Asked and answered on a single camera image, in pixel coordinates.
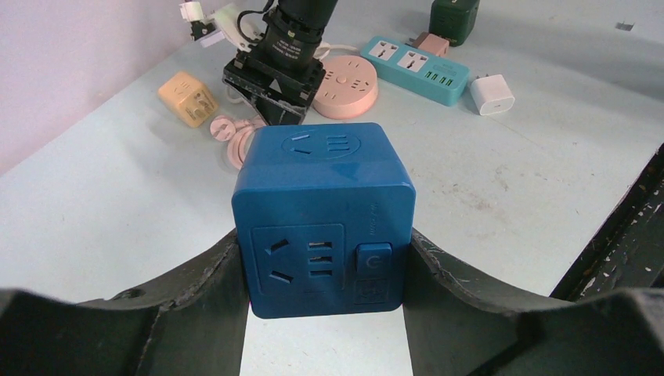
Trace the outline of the dark green cube socket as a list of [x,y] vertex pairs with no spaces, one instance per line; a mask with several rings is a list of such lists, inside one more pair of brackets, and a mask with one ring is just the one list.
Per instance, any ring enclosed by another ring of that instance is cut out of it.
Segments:
[[467,40],[478,15],[479,0],[434,0],[428,32],[457,47]]

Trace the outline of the yellow cube socket adapter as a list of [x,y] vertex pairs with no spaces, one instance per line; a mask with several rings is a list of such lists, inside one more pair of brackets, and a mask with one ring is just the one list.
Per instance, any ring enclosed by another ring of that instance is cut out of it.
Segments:
[[190,73],[181,70],[158,90],[161,102],[191,128],[200,127],[218,109],[211,90]]

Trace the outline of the blue cube socket adapter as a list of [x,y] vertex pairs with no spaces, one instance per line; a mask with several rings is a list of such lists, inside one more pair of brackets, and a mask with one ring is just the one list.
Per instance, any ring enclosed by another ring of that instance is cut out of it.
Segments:
[[402,304],[416,190],[380,125],[259,129],[231,203],[256,316]]

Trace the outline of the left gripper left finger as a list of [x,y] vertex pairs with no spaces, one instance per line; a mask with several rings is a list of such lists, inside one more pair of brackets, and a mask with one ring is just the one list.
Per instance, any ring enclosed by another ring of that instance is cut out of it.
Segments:
[[235,232],[110,299],[1,292],[4,375],[237,375],[249,296]]

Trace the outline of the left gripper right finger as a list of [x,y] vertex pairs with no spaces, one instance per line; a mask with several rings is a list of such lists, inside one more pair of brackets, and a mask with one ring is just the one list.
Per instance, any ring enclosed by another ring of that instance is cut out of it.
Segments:
[[414,232],[403,314],[415,375],[660,375],[663,292],[581,302],[491,277]]

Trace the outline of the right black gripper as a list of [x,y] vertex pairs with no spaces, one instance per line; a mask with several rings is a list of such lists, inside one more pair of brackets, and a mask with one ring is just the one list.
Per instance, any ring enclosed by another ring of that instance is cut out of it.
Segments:
[[267,125],[300,125],[322,83],[316,52],[336,1],[267,1],[260,10],[241,10],[262,32],[249,51],[237,49],[224,67],[228,88],[258,112]]

